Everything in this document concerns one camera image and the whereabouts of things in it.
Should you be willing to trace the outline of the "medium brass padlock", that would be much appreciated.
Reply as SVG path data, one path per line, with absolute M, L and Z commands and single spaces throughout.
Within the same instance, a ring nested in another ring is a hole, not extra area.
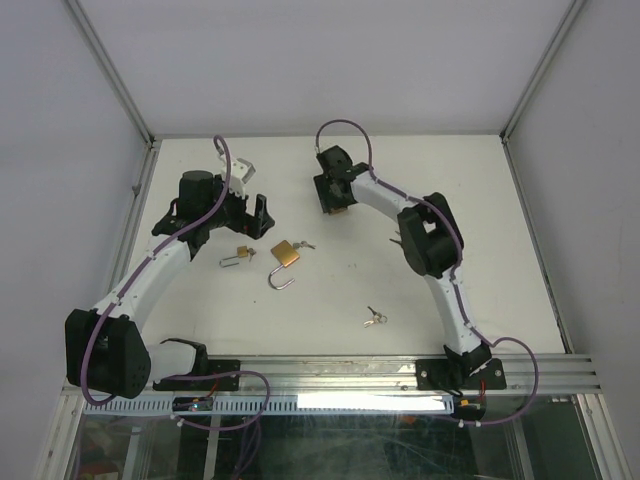
M 297 249 L 287 240 L 283 240 L 283 241 L 279 242 L 278 244 L 276 244 L 271 249 L 271 254 L 278 261 L 278 266 L 275 267 L 269 273 L 269 275 L 267 277 L 268 285 L 272 289 L 277 290 L 277 291 L 284 290 L 285 288 L 287 288 L 291 284 L 293 284 L 295 282 L 295 279 L 291 278 L 291 279 L 285 281 L 284 283 L 277 284 L 274 281 L 274 277 L 281 270 L 287 269 L 290 266 L 292 266 L 295 262 L 297 262 L 300 259 L 300 254 L 298 253 Z

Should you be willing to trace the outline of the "small brass padlock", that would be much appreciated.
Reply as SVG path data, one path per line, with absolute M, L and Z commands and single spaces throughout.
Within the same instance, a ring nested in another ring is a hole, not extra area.
M 240 246 L 236 249 L 236 254 L 234 256 L 223 258 L 219 261 L 219 266 L 221 268 L 228 268 L 231 266 L 238 265 L 241 260 L 249 259 L 248 257 L 248 246 Z

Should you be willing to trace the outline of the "silver key set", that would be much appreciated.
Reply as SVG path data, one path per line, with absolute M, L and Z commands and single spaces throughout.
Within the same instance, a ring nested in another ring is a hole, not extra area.
M 370 312 L 370 318 L 363 322 L 363 326 L 365 328 L 369 328 L 375 325 L 385 325 L 388 322 L 388 317 L 386 315 L 375 310 L 371 306 L 368 306 L 367 309 Z
M 313 244 L 303 240 L 303 241 L 300 241 L 300 242 L 294 242 L 293 243 L 293 248 L 295 250 L 299 250 L 299 249 L 303 249 L 303 248 L 308 248 L 308 249 L 315 250 L 317 247 L 316 247 L 316 245 L 313 245 Z

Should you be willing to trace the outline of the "black headed key set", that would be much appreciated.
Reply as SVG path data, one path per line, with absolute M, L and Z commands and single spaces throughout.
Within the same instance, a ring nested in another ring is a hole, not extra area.
M 394 232 L 394 237 L 390 238 L 390 241 L 395 245 L 402 246 L 401 234 L 399 231 Z

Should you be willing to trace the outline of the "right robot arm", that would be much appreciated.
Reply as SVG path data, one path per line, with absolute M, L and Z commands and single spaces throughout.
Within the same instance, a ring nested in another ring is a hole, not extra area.
M 377 177 L 370 165 L 355 164 L 339 146 L 319 150 L 316 159 L 322 173 L 314 184 L 324 213 L 363 204 L 396 222 L 404 258 L 427 282 L 443 324 L 445 377 L 459 387 L 474 384 L 492 354 L 470 316 L 458 272 L 464 241 L 446 198 L 438 192 L 422 198 L 404 193 Z

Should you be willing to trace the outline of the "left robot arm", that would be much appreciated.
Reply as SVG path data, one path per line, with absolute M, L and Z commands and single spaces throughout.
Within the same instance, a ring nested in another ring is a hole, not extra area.
M 169 338 L 146 345 L 141 331 L 167 287 L 195 259 L 213 230 L 227 228 L 258 240 L 274 227 L 266 196 L 257 195 L 255 209 L 249 212 L 244 187 L 236 175 L 183 173 L 178 195 L 154 225 L 137 265 L 91 309 L 75 309 L 67 317 L 70 384 L 84 394 L 97 391 L 113 400 L 133 399 L 150 382 L 180 381 L 192 389 L 206 383 L 211 372 L 204 344 Z

